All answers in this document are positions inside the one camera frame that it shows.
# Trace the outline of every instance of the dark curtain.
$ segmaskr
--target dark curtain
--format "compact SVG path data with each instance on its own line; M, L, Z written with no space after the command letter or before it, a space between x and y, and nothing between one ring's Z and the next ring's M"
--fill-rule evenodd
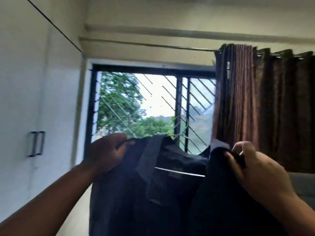
M315 173L315 57L278 54L234 44L216 53L212 138L252 141L286 170Z

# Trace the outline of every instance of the hand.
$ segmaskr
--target hand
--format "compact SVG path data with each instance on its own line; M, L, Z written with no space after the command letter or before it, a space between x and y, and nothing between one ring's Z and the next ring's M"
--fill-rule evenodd
M246 168L241 169L234 157L226 152L231 168L243 188L265 208L273 211L278 204L296 198L288 173L270 157L256 152L250 142L239 142L232 149L243 151Z
M100 138L89 146L88 162L96 169L96 173L109 172L117 167L124 158L129 145L134 141L127 142L124 133L113 133Z

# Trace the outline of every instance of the bright sky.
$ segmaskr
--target bright sky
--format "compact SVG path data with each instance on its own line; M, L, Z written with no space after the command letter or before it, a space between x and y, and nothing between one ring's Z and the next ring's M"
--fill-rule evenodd
M147 116L174 116L175 109L175 94L176 90L172 86L176 86L176 78L174 76L166 76L163 75L143 75L143 74L134 74L139 81L139 89L141 95L146 99L143 100L143 104L141 105L142 109L147 111ZM202 83L206 87L208 87L213 93L215 93L214 85L207 79L200 79ZM198 106L203 109L200 103L205 107L209 107L209 102L202 96L202 94L211 102L214 102L213 95L203 86L203 84L198 79L191 79L191 96L190 103L193 106ZM184 86L187 86L187 79L183 79ZM183 87L183 95L187 97L187 90ZM186 109L186 100L182 98L182 106Z

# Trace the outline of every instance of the person's right arm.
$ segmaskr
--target person's right arm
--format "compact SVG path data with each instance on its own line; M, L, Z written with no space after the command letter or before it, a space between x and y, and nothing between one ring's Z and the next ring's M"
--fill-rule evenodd
M285 169L270 157L256 152L250 142L237 143L233 150L243 151L243 170L228 152L231 168L243 188L293 236L315 235L315 211L295 193Z

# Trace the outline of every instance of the person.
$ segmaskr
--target person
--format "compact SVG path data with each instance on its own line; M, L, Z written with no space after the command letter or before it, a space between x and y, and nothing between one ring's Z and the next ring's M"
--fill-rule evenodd
M53 236L59 231L79 198L98 175L122 161L129 145L124 133L114 133L93 142L88 160L74 167L41 194L0 224L0 235ZM287 172L268 156L256 152L250 142L237 143L246 169L225 153L244 189L281 222L291 235L315 235L315 212L295 193Z

